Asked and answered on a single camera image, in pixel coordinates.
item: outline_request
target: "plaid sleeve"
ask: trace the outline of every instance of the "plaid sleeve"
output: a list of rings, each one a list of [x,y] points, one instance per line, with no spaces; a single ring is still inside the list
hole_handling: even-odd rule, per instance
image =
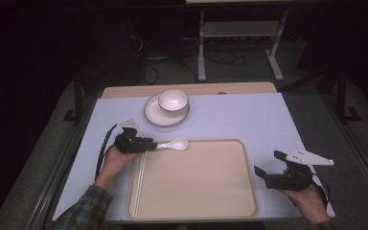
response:
[[[112,196],[91,185],[80,200],[58,217],[52,229],[100,229]]]
[[[309,230],[336,230],[336,225],[332,221],[326,221],[310,226]]]

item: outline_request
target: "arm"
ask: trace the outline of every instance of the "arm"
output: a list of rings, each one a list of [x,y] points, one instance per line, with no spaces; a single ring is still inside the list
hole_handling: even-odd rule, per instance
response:
[[[311,184],[302,191],[283,190],[280,192],[295,203],[301,215],[309,223],[310,229],[336,229],[314,185]]]
[[[140,153],[123,154],[114,146],[106,152],[103,169],[80,200],[58,217],[52,229],[100,229],[112,196],[112,182]]]

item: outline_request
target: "beige tray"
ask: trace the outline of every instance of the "beige tray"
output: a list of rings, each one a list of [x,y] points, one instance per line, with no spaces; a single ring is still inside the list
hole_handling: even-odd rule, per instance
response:
[[[133,220],[249,219],[258,204],[239,140],[190,141],[135,159],[127,204]]]

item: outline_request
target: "white saucer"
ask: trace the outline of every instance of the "white saucer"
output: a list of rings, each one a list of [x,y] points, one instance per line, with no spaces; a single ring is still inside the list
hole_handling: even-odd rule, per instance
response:
[[[160,94],[154,95],[153,97],[148,99],[145,104],[145,116],[151,123],[161,127],[171,127],[180,123],[187,117],[190,108],[188,108],[186,113],[177,117],[166,116],[163,108],[160,107],[158,103],[159,96]]]

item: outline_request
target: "white spoon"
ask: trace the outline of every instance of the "white spoon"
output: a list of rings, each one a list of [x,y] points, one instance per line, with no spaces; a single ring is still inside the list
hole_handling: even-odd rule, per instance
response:
[[[168,143],[157,144],[157,149],[169,148],[173,150],[185,150],[188,147],[188,140],[185,138],[177,138]]]

